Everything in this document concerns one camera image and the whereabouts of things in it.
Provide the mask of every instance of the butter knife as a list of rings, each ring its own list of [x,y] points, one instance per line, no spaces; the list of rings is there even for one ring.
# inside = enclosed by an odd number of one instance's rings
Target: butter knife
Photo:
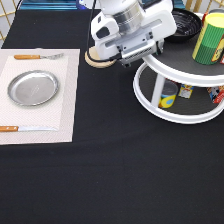
[[[57,131],[57,129],[43,126],[0,126],[0,132],[17,131]]]
[[[40,56],[40,55],[14,55],[14,58],[17,60],[26,60],[26,59],[50,59],[50,60],[56,60],[58,58],[63,57],[64,54],[56,54],[52,56]]]

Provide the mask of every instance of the white placemat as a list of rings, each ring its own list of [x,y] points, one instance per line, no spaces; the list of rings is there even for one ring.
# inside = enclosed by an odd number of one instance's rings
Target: white placemat
[[[56,61],[41,59],[17,61],[15,54],[65,56]],[[0,125],[49,126],[58,131],[0,133],[0,144],[71,142],[78,77],[79,50],[0,50]],[[30,70],[46,70],[56,75],[60,82],[57,95],[47,103],[22,107],[12,102],[7,87],[17,75]]]
[[[9,56],[0,76],[1,126],[47,126],[59,129],[68,67],[68,56],[57,60],[16,60]],[[33,70],[53,73],[59,81],[59,91],[50,101],[38,106],[19,106],[7,95],[10,82],[19,74]]]

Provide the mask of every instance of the black bowl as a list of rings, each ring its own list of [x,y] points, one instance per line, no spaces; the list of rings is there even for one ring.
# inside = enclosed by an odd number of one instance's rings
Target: black bowl
[[[180,43],[191,39],[201,31],[201,19],[193,12],[184,9],[173,9],[172,15],[177,25],[175,34],[165,38],[168,42]]]

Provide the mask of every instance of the silver plate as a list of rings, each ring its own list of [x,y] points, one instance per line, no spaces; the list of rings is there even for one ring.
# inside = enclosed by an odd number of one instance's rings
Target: silver plate
[[[36,70],[13,79],[8,87],[8,95],[19,105],[35,106],[50,100],[58,88],[58,80],[52,73]]]

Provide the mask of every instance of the green can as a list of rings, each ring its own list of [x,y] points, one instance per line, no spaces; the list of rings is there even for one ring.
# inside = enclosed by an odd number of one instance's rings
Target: green can
[[[206,16],[198,42],[193,52],[195,61],[205,65],[215,64],[224,49],[224,14]]]

